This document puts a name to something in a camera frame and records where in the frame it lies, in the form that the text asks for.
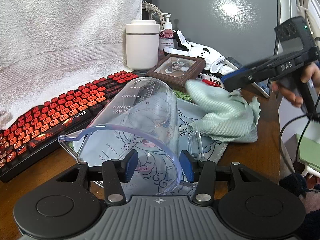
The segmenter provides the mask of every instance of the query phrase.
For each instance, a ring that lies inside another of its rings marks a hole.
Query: gray wall
[[[277,0],[152,0],[188,41],[242,64],[273,55]]]

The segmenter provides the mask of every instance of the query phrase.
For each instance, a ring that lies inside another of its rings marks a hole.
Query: white towel
[[[119,70],[141,0],[0,0],[0,129],[34,106]]]

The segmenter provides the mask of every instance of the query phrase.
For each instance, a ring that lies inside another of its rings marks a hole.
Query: photo
[[[173,77],[183,76],[195,63],[195,60],[170,57],[154,72],[170,75]]]

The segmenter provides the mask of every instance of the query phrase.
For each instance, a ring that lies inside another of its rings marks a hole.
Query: light green cloth
[[[222,142],[247,143],[258,139],[260,103],[257,97],[247,103],[239,91],[229,93],[197,80],[188,80],[186,89],[193,101],[208,113],[190,124],[193,129]]]

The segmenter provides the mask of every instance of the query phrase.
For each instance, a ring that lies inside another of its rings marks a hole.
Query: cleaning cloth
[[[141,0],[0,0],[0,130],[34,106],[126,67]]]
[[[186,89],[193,101],[207,113],[189,124],[193,129],[222,142],[248,143],[258,139],[260,103],[257,97],[247,103],[239,91],[230,93],[197,80],[188,80]]]

